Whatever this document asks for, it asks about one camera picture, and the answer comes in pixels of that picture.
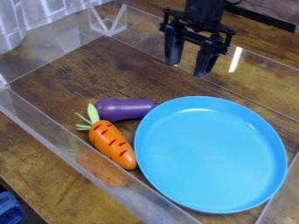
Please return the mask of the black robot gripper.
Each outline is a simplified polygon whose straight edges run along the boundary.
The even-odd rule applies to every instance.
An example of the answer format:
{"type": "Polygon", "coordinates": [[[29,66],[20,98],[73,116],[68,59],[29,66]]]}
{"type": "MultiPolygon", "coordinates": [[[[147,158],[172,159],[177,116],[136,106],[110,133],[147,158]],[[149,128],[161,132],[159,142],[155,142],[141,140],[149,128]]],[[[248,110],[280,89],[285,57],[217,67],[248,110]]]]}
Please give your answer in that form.
{"type": "Polygon", "coordinates": [[[213,68],[220,54],[227,54],[232,28],[221,23],[224,9],[236,4],[229,0],[185,0],[184,10],[163,9],[160,31],[164,33],[164,59],[169,66],[183,56],[185,41],[200,46],[193,75],[201,77],[213,68]]]}

